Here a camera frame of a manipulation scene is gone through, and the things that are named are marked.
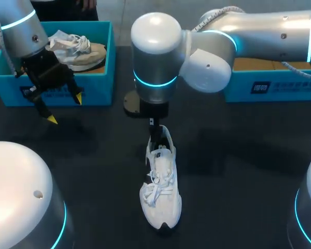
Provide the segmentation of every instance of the cardboard box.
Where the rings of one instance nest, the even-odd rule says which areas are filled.
[[[311,74],[310,63],[289,64]],[[280,62],[238,58],[224,95],[227,102],[308,101],[311,79],[295,74]]]
[[[111,105],[114,84],[116,48],[112,24],[108,21],[98,22],[44,22],[42,23],[48,36],[57,30],[67,34],[85,35],[93,43],[107,46],[106,64],[102,68],[87,73],[75,73],[75,81],[83,89],[82,105]],[[27,75],[15,78],[11,75],[7,62],[0,52],[0,97],[6,106],[33,106],[22,95],[22,91],[33,84]],[[67,86],[53,89],[42,94],[48,106],[78,106]]]

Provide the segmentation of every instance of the blue box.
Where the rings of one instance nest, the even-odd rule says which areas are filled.
[[[311,74],[311,70],[302,71]],[[224,95],[226,102],[311,101],[311,79],[277,68],[233,71]]]
[[[109,21],[89,22],[43,22],[48,36],[57,30],[67,34],[85,35],[93,43],[107,46],[104,73],[75,73],[75,81],[82,87],[82,105],[111,105],[114,84],[116,48],[112,24]],[[22,95],[22,90],[33,86],[27,75],[15,78],[0,51],[0,97],[6,106],[32,106]],[[54,89],[42,94],[48,106],[77,106],[67,91],[67,87]]]

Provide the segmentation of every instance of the person's hand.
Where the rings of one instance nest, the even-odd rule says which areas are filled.
[[[76,0],[77,4],[83,2],[83,11],[87,9],[93,9],[97,6],[97,0]]]

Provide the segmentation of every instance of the robotic arm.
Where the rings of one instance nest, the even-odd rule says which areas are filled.
[[[311,62],[311,10],[247,14],[226,7],[205,13],[192,31],[167,14],[148,13],[134,22],[131,39],[137,94],[126,95],[124,108],[150,119],[154,140],[178,77],[198,91],[218,92],[230,81],[234,59],[245,57],[281,61],[311,78],[285,62]]]
[[[45,49],[48,37],[41,26],[30,0],[0,0],[0,48],[12,70],[19,77],[12,59],[22,65],[34,86],[24,97],[35,104],[39,114],[57,123],[41,99],[41,93],[65,84],[74,101],[81,104],[81,91],[73,72]]]

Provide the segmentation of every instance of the white sneaker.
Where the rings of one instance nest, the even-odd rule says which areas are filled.
[[[106,58],[105,46],[91,43],[85,36],[68,35],[58,30],[49,41],[46,49],[53,51],[58,60],[74,72],[94,68]]]
[[[146,148],[149,182],[139,192],[140,203],[147,221],[158,230],[174,228],[181,216],[182,200],[177,188],[176,149],[165,126],[161,144],[151,143]]]

